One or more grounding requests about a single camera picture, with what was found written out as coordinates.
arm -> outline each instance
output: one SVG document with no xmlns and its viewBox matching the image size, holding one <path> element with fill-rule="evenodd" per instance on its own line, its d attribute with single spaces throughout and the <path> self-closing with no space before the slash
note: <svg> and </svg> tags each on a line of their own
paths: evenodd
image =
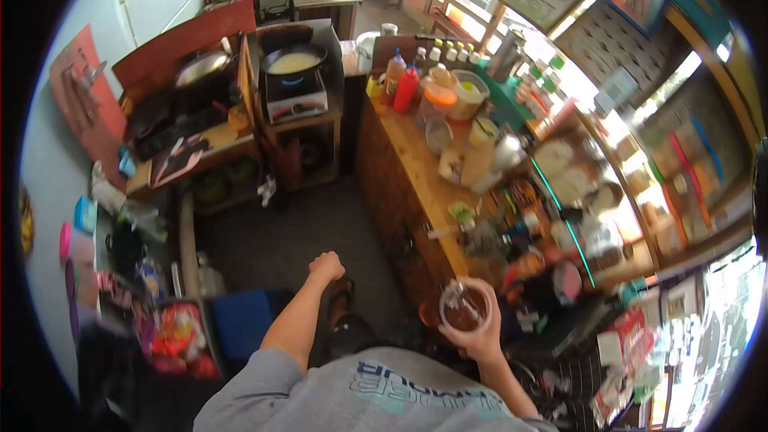
<svg viewBox="0 0 768 432">
<path fill-rule="evenodd" d="M 322 291 L 342 275 L 344 267 L 335 252 L 326 252 L 316 258 L 310 264 L 310 276 L 266 331 L 259 350 L 282 350 L 298 363 L 302 372 L 306 372 L 315 341 Z"/>
<path fill-rule="evenodd" d="M 498 356 L 489 362 L 478 362 L 480 381 L 485 387 L 493 389 L 516 417 L 538 417 L 536 406 L 509 369 L 502 350 L 498 352 Z"/>
<path fill-rule="evenodd" d="M 462 282 L 474 285 L 483 291 L 491 301 L 491 323 L 479 336 L 439 326 L 440 332 L 457 347 L 466 349 L 469 357 L 478 363 L 480 381 L 498 394 L 516 417 L 536 418 L 538 410 L 525 393 L 520 382 L 509 369 L 509 364 L 500 344 L 502 334 L 502 312 L 498 310 L 496 293 L 486 281 L 478 278 L 462 278 Z"/>
</svg>

foot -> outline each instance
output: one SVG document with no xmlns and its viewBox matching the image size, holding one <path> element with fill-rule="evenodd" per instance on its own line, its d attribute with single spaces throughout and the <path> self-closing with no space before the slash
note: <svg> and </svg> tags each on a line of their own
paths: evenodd
<svg viewBox="0 0 768 432">
<path fill-rule="evenodd" d="M 341 317 L 350 311 L 354 283 L 343 277 L 331 284 L 331 300 L 328 306 L 328 325 L 332 330 Z"/>
</svg>

wok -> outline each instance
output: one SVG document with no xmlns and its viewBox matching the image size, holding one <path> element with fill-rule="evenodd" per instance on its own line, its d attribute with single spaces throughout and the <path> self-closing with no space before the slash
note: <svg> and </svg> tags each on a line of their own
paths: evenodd
<svg viewBox="0 0 768 432">
<path fill-rule="evenodd" d="M 290 53 L 308 53 L 320 59 L 320 62 L 304 70 L 298 70 L 297 72 L 283 73 L 283 74 L 270 74 L 269 70 L 270 70 L 270 67 L 272 67 L 272 64 L 274 64 L 274 62 L 276 62 L 279 58 L 286 56 Z M 328 51 L 323 49 L 321 46 L 314 43 L 301 43 L 293 46 L 283 47 L 282 49 L 276 50 L 273 53 L 269 54 L 264 59 L 264 62 L 262 62 L 261 69 L 267 75 L 277 76 L 281 78 L 283 80 L 283 84 L 289 86 L 289 85 L 294 85 L 294 83 L 300 82 L 304 76 L 306 76 L 308 73 L 313 72 L 315 69 L 317 69 L 322 64 L 322 62 L 326 59 L 327 56 L 328 56 Z"/>
</svg>

blue wall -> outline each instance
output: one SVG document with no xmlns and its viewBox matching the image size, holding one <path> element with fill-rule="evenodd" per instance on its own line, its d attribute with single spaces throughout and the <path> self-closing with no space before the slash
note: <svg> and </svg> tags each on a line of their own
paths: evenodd
<svg viewBox="0 0 768 432">
<path fill-rule="evenodd" d="M 203 0 L 128 0 L 139 45 L 192 17 Z M 87 196 L 91 160 L 67 126 L 53 98 L 48 68 L 62 48 L 91 24 L 96 51 L 108 62 L 107 79 L 116 97 L 122 88 L 110 68 L 134 50 L 118 0 L 74 0 L 56 34 L 35 88 L 24 131 L 22 180 L 34 207 L 34 247 L 27 280 L 43 334 L 62 376 L 77 394 L 77 357 L 69 327 L 58 234 L 72 220 L 74 204 Z"/>
</svg>

red squeeze bottle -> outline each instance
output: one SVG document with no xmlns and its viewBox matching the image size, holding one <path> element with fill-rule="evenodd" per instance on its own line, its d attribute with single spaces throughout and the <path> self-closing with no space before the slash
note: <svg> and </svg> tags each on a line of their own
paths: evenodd
<svg viewBox="0 0 768 432">
<path fill-rule="evenodd" d="M 400 115 L 408 113 L 408 108 L 411 105 L 411 98 L 416 91 L 418 85 L 418 74 L 413 64 L 408 66 L 406 72 L 400 76 L 400 83 L 397 86 L 397 92 L 395 94 L 395 103 L 392 104 L 392 110 Z"/>
</svg>

